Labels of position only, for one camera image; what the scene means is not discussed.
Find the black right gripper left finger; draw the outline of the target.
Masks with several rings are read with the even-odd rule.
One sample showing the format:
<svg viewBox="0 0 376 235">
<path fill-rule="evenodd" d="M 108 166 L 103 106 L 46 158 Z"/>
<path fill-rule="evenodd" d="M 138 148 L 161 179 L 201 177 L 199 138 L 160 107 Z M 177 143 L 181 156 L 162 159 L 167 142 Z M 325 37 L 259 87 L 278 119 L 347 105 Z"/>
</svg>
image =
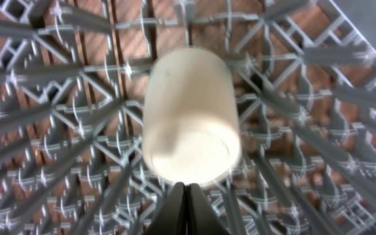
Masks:
<svg viewBox="0 0 376 235">
<path fill-rule="evenodd" d="M 185 185 L 178 182 L 168 194 L 145 235 L 185 234 Z"/>
</svg>

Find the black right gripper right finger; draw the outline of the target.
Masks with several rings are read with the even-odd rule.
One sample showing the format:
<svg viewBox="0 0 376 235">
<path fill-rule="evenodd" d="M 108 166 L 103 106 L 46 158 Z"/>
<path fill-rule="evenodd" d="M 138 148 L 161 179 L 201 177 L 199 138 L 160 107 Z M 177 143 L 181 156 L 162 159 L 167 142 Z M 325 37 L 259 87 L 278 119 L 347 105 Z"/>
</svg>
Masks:
<svg viewBox="0 0 376 235">
<path fill-rule="evenodd" d="M 187 187 L 188 235 L 229 235 L 198 184 Z"/>
</svg>

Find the white upside-down cup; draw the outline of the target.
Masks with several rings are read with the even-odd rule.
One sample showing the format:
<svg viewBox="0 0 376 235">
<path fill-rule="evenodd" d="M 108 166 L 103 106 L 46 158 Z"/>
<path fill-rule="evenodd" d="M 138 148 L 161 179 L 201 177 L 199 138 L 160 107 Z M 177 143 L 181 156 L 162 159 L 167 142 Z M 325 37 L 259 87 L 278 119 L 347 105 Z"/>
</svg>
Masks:
<svg viewBox="0 0 376 235">
<path fill-rule="evenodd" d="M 142 117 L 145 165 L 164 182 L 209 187 L 240 162 L 232 75 L 215 53 L 180 48 L 156 60 Z"/>
</svg>

